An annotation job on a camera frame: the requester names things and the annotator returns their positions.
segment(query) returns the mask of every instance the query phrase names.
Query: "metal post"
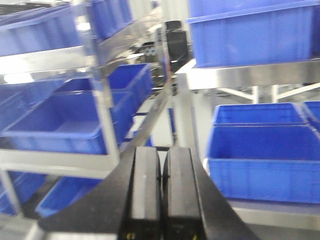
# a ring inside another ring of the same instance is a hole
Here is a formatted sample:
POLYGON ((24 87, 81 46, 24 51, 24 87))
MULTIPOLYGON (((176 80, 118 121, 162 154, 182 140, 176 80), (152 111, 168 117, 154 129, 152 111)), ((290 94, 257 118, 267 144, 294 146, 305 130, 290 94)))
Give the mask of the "metal post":
POLYGON ((8 172, 4 169, 0 169, 0 178, 15 213, 23 214, 20 201, 8 172))
POLYGON ((188 88, 187 75, 177 74, 177 95, 174 103, 177 142, 179 147, 196 148, 197 132, 193 119, 193 95, 188 88))
POLYGON ((259 103, 259 86, 252 87, 252 103, 253 104, 259 103))
POLYGON ((272 85, 271 87, 272 87, 272 90, 271 90, 272 103, 276 104, 278 102, 279 86, 272 85))
POLYGON ((99 69, 98 52, 95 40, 92 38, 92 26, 88 19, 87 8, 83 0, 74 0, 72 5, 75 12, 75 24, 79 36, 85 46, 87 61, 91 66, 91 85, 93 86, 93 95, 95 97, 96 109, 99 116, 103 138, 108 154, 111 156, 112 163, 118 163, 120 160, 117 140, 110 109, 113 106, 112 95, 107 81, 99 69))

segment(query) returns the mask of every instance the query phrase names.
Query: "shelf frame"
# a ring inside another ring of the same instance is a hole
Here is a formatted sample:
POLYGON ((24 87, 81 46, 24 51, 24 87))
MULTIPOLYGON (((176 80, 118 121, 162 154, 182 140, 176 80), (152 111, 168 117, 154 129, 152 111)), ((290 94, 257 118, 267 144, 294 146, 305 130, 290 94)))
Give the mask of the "shelf frame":
MULTIPOLYGON (((9 192, 9 198, 16 212, 21 213, 18 197, 8 177, 8 171, 42 173, 58 176, 85 178, 105 178, 118 165, 121 156, 131 154, 135 147, 144 145, 160 113, 171 96, 171 82, 167 83, 156 97, 150 113, 146 116, 136 136, 121 153, 117 145, 110 108, 113 107, 108 76, 152 34, 163 28, 162 9, 154 8, 147 16, 134 21, 111 38, 98 42, 93 36, 88 18, 86 0, 71 2, 75 14, 75 26, 82 45, 48 51, 25 53, 0 57, 0 77, 29 74, 34 81, 57 74, 82 74, 90 78, 95 98, 96 110, 102 128, 108 155, 39 152, 0 149, 0 171, 3 186, 9 192)), ((164 41, 157 42, 161 48, 164 41)), ((168 62, 166 50, 162 49, 161 58, 168 62)))
MULTIPOLYGON (((320 82, 320 60, 237 67, 197 68, 192 59, 177 73, 175 122, 178 145, 199 151, 194 90, 320 82)), ((203 167, 209 172, 208 160, 203 167)), ((228 200, 248 224, 320 231, 319 204, 228 200)))

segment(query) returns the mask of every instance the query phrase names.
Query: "stacked blue bin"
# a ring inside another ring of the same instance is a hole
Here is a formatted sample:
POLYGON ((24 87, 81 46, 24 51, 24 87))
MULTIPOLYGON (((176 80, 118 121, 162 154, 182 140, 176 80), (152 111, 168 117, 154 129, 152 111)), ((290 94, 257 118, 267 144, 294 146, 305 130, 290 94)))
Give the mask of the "stacked blue bin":
POLYGON ((305 101, 302 109, 310 124, 320 132, 320 101, 305 101))
POLYGON ((91 0, 90 20, 100 39, 107 39, 133 22, 128 0, 91 0))
MULTIPOLYGON (((62 79, 54 77, 43 82, 0 86, 0 148, 14 148, 10 140, 1 131, 26 114, 30 108, 48 98, 62 84, 62 79)), ((13 181, 18 199, 22 204, 29 200, 46 178, 43 174, 14 171, 9 172, 9 175, 13 181)), ((15 214, 6 191, 1 184, 0 212, 11 215, 15 214)))
POLYGON ((153 82, 148 63, 121 65, 108 79, 114 93, 133 93, 135 112, 152 93, 153 82))
POLYGON ((187 22, 197 66, 308 60, 314 48, 313 14, 319 4, 318 0, 190 0, 187 22))
MULTIPOLYGON (((13 182, 17 198, 21 204, 27 202, 37 189, 45 182, 46 176, 36 173, 25 173, 12 171, 9 176, 13 182)), ((16 214, 11 202, 8 199, 7 192, 0 183, 0 213, 14 215, 16 214)))
POLYGON ((38 204, 35 211, 48 217, 76 202, 90 192, 102 180, 78 177, 62 177, 38 204))
POLYGON ((320 135, 291 103, 220 106, 207 157, 227 198, 320 203, 320 135))
POLYGON ((22 12, 0 23, 0 56, 80 45, 70 5, 22 12))
MULTIPOLYGON (((133 22, 128 0, 92 0, 87 9, 98 39, 109 38, 133 22)), ((22 11, 0 19, 0 57, 81 44, 70 4, 22 11)))

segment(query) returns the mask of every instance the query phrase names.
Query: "blue plastic bin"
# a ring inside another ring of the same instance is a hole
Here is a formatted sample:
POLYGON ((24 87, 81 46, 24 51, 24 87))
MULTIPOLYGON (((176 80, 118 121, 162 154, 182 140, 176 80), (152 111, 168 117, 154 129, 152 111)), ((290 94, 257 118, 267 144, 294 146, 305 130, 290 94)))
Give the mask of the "blue plastic bin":
POLYGON ((35 211, 42 217, 53 215, 90 192, 102 180, 62 177, 38 204, 35 211))
POLYGON ((220 105, 213 125, 305 125, 307 119, 296 103, 220 105))
POLYGON ((125 25, 129 25, 134 21, 129 0, 119 0, 120 9, 123 17, 123 21, 125 25))
POLYGON ((0 45, 0 56, 80 45, 72 8, 38 10, 0 25, 0 45))
POLYGON ((0 131, 25 114, 28 108, 21 92, 0 90, 0 131))
POLYGON ((118 145, 123 143, 129 130, 134 124, 134 96, 130 92, 113 92, 113 108, 111 116, 118 145))
POLYGON ((314 8, 312 30, 312 54, 320 57, 320 6, 314 8))
POLYGON ((92 87, 89 78, 79 78, 67 80, 54 93, 76 92, 76 91, 91 91, 92 87))
POLYGON ((298 1, 302 0, 189 0, 189 11, 194 18, 298 1))
POLYGON ((152 76, 148 63, 121 65, 109 77, 113 92, 130 92, 134 97, 136 112, 152 93, 152 76))
MULTIPOLYGON (((45 175, 36 173, 9 172, 9 176, 22 204, 27 202, 46 180, 45 175)), ((0 184, 0 212, 10 215, 16 214, 2 184, 0 184)))
POLYGON ((305 101, 302 109, 309 123, 320 132, 320 101, 305 101))
POLYGON ((2 135, 20 150, 106 153, 90 92, 53 95, 6 128, 2 135))
POLYGON ((124 15, 127 10, 122 0, 92 0, 87 7, 90 20, 101 39, 112 37, 132 22, 129 15, 124 15))
POLYGON ((308 60, 318 4, 294 1, 188 19, 197 67, 308 60))
POLYGON ((320 203, 319 149, 308 126, 217 126, 210 177, 227 198, 320 203))
MULTIPOLYGON (((91 91, 88 78, 71 79, 55 91, 55 94, 78 91, 91 91)), ((113 92, 111 109, 117 143, 120 145, 133 125, 133 115, 136 112, 135 99, 130 92, 113 92)))
POLYGON ((3 121, 0 130, 21 117, 29 108, 47 99, 63 83, 63 78, 51 77, 39 82, 1 85, 0 117, 3 121))

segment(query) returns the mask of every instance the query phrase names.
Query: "stainless steel shelf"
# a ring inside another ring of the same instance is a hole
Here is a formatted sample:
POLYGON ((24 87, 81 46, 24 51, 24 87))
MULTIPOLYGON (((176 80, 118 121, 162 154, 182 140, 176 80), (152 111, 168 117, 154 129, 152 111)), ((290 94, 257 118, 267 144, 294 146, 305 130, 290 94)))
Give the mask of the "stainless steel shelf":
POLYGON ((92 66, 84 46, 0 57, 0 75, 43 72, 92 66))
MULTIPOLYGON (((135 21, 111 38, 98 44, 98 54, 103 56, 103 70, 111 73, 129 54, 130 48, 140 47, 149 34, 162 22, 162 10, 155 8, 150 14, 135 21)), ((87 55, 84 46, 39 51, 0 57, 0 75, 33 73, 57 70, 82 69, 95 65, 93 55, 87 55)))
POLYGON ((103 179, 116 165, 109 155, 0 149, 2 170, 103 179))
POLYGON ((229 200, 247 224, 320 231, 320 205, 229 200))
POLYGON ((176 74, 189 90, 318 83, 320 60, 236 67, 197 68, 192 59, 176 74))

